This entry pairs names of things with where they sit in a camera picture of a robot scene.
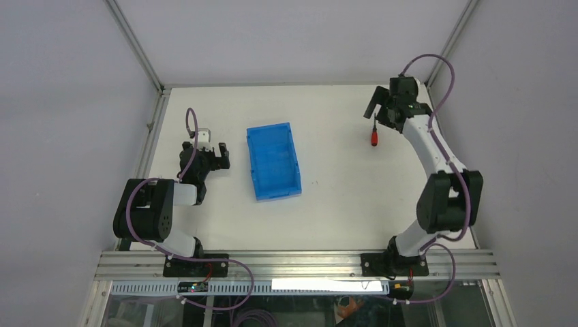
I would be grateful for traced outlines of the red black screwdriver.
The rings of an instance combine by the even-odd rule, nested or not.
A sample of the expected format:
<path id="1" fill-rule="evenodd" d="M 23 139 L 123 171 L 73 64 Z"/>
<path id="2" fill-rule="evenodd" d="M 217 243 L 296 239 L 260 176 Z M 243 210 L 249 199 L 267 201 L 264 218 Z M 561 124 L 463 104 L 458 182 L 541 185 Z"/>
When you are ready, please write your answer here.
<path id="1" fill-rule="evenodd" d="M 372 131 L 371 131 L 371 145 L 377 146 L 378 142 L 379 142 L 379 138 L 378 138 L 377 120 L 376 120 L 376 115 L 374 115 L 374 123 L 373 123 Z"/>

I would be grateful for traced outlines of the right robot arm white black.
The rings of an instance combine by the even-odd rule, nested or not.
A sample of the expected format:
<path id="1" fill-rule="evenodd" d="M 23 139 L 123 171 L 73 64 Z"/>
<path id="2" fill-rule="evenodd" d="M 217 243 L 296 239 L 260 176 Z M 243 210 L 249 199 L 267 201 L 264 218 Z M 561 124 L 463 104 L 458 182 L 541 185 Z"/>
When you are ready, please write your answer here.
<path id="1" fill-rule="evenodd" d="M 449 240 L 452 232 L 458 241 L 476 222 L 483 176 L 448 148 L 433 110 L 418 95 L 416 79 L 400 74 L 390 79 L 389 87 L 376 87 L 364 114 L 403 135 L 427 175 L 412 224 L 393 236 L 382 253 L 361 255 L 365 276 L 426 276 L 426 251 L 440 239 Z"/>

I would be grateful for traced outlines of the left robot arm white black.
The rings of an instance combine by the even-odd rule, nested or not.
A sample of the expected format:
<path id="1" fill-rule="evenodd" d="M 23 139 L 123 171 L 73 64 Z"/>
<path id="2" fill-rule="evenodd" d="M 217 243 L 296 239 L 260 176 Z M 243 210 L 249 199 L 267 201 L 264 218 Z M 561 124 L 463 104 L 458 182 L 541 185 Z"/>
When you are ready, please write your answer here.
<path id="1" fill-rule="evenodd" d="M 230 168 L 230 154 L 224 142 L 215 150 L 210 144 L 194 147 L 184 142 L 179 153 L 183 178 L 131 178 L 113 219 L 117 238 L 139 242 L 165 253 L 170 259 L 179 257 L 179 268 L 189 277 L 200 275 L 205 268 L 201 241 L 173 226 L 176 206 L 199 206 L 207 194 L 206 179 L 210 172 Z"/>

